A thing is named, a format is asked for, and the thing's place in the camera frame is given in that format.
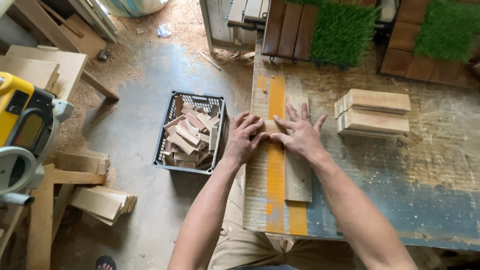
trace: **hand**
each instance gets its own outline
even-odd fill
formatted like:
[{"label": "hand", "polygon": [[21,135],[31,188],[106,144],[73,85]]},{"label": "hand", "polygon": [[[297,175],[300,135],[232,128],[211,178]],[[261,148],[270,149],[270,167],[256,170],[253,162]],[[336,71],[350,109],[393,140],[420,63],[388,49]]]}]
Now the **hand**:
[{"label": "hand", "polygon": [[291,121],[281,119],[277,115],[274,115],[274,121],[284,128],[293,130],[293,134],[289,136],[275,133],[270,136],[270,139],[274,142],[282,142],[292,154],[303,157],[310,163],[315,160],[315,156],[326,153],[320,141],[320,130],[327,116],[322,115],[315,126],[312,126],[306,103],[301,105],[301,117],[297,115],[290,103],[287,103],[287,112]]},{"label": "hand", "polygon": [[257,134],[252,141],[250,135],[253,135],[264,124],[264,120],[257,115],[251,115],[247,120],[249,112],[241,113],[237,118],[230,116],[230,128],[228,131],[228,142],[225,149],[224,159],[230,159],[234,164],[241,166],[252,157],[253,151],[257,148],[260,141],[268,138],[266,132]]}]

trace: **concrete floor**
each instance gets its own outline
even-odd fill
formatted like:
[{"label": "concrete floor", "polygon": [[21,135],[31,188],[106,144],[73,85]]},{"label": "concrete floor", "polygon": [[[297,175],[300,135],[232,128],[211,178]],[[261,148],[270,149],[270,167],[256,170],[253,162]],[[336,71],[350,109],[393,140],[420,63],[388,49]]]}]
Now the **concrete floor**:
[{"label": "concrete floor", "polygon": [[[166,269],[183,219],[207,180],[151,166],[171,90],[223,95],[230,115],[248,109],[232,105],[235,95],[224,71],[190,63],[178,45],[147,43],[140,57],[145,84],[120,86],[118,109],[84,133],[89,149],[110,155],[117,174],[111,186],[138,195],[135,209],[112,227],[87,214],[73,227],[61,227],[52,247],[53,270],[93,269],[100,255],[112,256],[119,270]],[[249,97],[251,88],[244,91],[242,97]]]}]

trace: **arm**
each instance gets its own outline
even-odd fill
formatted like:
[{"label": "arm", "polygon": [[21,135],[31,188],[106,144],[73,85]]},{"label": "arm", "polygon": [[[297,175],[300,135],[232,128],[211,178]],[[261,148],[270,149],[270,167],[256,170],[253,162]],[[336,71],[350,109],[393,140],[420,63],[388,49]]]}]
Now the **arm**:
[{"label": "arm", "polygon": [[288,104],[292,121],[275,116],[275,122],[292,129],[293,134],[273,134],[294,155],[305,158],[322,183],[328,203],[346,240],[370,269],[417,269],[390,222],[365,193],[340,169],[320,141],[320,130],[326,115],[312,127],[307,104],[302,117]]},{"label": "arm", "polygon": [[244,112],[236,119],[230,117],[225,154],[185,217],[173,247],[169,270],[207,269],[220,236],[235,175],[240,166],[250,159],[260,141],[268,138],[268,134],[263,132],[250,141],[250,135],[255,134],[264,121],[252,115],[242,123],[248,114]]}]

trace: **person's right hand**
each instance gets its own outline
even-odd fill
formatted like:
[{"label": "person's right hand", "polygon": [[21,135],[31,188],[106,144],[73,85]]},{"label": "person's right hand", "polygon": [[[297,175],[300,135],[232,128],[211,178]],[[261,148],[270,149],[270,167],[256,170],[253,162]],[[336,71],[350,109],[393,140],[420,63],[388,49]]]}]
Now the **person's right hand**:
[{"label": "person's right hand", "polygon": [[320,141],[320,130],[327,116],[322,115],[315,126],[312,126],[306,103],[301,105],[301,117],[297,115],[290,103],[287,103],[287,112],[291,121],[281,119],[277,115],[274,115],[274,121],[279,126],[293,130],[293,134],[289,136],[283,133],[275,133],[270,136],[270,139],[274,142],[283,143],[292,154],[303,157],[309,162],[313,162],[315,156],[326,153]]}]

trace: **person's left hand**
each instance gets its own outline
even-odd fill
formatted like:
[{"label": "person's left hand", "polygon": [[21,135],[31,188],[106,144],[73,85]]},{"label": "person's left hand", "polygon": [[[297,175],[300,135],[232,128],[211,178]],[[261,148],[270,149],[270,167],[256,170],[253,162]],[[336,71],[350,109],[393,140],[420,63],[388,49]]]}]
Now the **person's left hand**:
[{"label": "person's left hand", "polygon": [[241,113],[236,118],[230,116],[230,128],[228,131],[228,142],[225,149],[224,159],[230,159],[239,166],[247,163],[252,157],[253,151],[257,148],[260,141],[268,138],[267,132],[257,134],[251,141],[250,135],[253,135],[264,124],[264,120],[257,115],[251,115],[245,121],[243,118],[248,116],[248,111]]}]

